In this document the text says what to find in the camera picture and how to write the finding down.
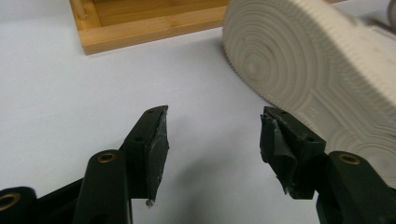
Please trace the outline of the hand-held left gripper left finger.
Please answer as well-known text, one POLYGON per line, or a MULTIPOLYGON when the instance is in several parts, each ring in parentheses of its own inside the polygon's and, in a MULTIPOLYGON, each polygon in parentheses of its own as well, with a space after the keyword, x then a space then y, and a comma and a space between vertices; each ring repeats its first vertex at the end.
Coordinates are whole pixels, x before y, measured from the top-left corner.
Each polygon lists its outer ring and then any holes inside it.
POLYGON ((120 147, 126 160, 130 199, 156 201, 169 150, 168 106, 160 105, 143 113, 120 147))

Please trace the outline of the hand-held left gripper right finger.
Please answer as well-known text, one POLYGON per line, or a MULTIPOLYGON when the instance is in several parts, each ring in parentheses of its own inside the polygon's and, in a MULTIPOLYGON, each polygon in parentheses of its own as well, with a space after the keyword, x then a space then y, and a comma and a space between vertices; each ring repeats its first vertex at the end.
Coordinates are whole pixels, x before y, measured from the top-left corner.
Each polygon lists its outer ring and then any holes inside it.
POLYGON ((283 190, 293 199, 312 199, 314 176, 326 141, 291 113, 266 106, 261 115, 260 149, 283 190))

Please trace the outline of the beige low-top sneaker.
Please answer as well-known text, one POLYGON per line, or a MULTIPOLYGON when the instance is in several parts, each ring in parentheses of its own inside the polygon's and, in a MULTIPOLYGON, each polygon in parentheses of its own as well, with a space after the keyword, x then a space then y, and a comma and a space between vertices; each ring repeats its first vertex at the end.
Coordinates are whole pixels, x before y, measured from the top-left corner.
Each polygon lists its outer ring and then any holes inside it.
POLYGON ((223 47, 267 102, 396 188, 396 53, 325 0, 231 0, 223 47))

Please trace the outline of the bamboo shoe rack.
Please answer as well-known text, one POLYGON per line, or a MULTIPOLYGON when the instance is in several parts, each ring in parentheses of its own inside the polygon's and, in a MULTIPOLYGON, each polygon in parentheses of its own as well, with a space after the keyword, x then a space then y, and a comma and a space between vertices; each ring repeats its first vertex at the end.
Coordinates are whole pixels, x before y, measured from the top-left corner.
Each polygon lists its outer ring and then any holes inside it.
POLYGON ((85 53, 94 54, 207 28, 242 77, 251 65, 343 62, 358 52, 361 28, 323 0, 71 0, 85 53))

